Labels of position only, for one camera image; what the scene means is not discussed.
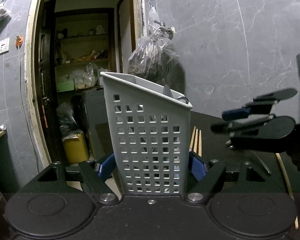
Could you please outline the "metal spoon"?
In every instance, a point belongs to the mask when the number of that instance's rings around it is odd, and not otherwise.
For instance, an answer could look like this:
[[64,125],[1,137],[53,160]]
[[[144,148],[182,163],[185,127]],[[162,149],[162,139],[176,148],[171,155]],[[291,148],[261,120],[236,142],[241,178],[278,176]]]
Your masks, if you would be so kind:
[[266,165],[266,163],[256,154],[256,152],[251,151],[251,153],[258,159],[258,161],[261,163],[262,167],[264,168],[264,170],[267,172],[267,174],[269,176],[271,176],[271,170],[269,169],[269,167]]

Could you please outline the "white perforated utensil basket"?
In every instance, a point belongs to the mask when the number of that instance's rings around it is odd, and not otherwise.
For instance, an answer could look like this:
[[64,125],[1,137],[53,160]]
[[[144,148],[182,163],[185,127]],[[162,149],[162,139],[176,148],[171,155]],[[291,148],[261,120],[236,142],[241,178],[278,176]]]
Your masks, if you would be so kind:
[[111,142],[124,194],[183,195],[192,105],[140,77],[101,72]]

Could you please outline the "black slotted spatula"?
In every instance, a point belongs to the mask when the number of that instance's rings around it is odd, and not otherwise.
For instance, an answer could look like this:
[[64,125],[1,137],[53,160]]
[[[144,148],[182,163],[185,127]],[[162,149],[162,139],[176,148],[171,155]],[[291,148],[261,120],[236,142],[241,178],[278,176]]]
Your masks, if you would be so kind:
[[165,96],[169,96],[170,98],[173,97],[172,92],[171,92],[171,89],[170,89],[170,87],[169,87],[168,84],[165,84],[165,85],[164,85],[163,94],[164,94]]

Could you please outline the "long wooden chopstick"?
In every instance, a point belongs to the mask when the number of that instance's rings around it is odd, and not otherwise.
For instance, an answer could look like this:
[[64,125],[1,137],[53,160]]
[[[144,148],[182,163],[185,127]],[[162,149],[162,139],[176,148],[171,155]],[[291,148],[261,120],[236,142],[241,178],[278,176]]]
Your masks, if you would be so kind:
[[294,201],[295,199],[294,199],[294,196],[293,196],[292,187],[291,187],[291,184],[290,184],[290,180],[289,180],[288,173],[286,171],[285,165],[284,165],[283,160],[281,158],[281,155],[279,153],[275,153],[275,155],[276,155],[277,161],[279,162],[279,166],[280,166],[282,175],[283,175],[284,180],[285,180],[288,195]]

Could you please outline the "green box on shelf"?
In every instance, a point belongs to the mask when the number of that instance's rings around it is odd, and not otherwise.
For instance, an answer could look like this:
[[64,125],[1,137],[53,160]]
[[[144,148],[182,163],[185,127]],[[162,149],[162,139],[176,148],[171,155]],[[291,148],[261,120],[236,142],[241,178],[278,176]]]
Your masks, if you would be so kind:
[[65,81],[57,83],[57,92],[67,92],[75,89],[74,81]]

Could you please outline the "hanging plastic bag dark contents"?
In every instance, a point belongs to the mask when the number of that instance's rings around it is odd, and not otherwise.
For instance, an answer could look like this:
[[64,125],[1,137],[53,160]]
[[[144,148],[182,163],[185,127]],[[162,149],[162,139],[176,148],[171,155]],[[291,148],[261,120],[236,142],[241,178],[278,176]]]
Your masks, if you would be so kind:
[[127,73],[157,82],[165,78],[178,62],[179,55],[169,38],[160,35],[142,37],[128,59]]

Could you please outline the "wall tap fixture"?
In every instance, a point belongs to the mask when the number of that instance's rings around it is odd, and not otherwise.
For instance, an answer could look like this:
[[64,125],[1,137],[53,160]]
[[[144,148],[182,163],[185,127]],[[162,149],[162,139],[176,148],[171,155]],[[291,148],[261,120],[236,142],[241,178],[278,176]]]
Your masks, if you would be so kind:
[[171,26],[171,27],[166,27],[165,22],[159,22],[157,20],[154,21],[155,24],[158,25],[157,29],[155,30],[155,33],[162,33],[162,34],[166,34],[168,35],[168,38],[170,40],[173,39],[174,35],[175,35],[175,27]]

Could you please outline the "orange wall hook ornament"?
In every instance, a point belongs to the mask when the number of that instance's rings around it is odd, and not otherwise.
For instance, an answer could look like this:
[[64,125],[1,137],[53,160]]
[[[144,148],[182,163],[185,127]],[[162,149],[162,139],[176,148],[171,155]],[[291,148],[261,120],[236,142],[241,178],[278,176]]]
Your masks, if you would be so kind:
[[15,46],[16,46],[16,48],[19,49],[22,46],[22,44],[23,44],[23,36],[22,35],[16,36],[16,38],[15,38]]

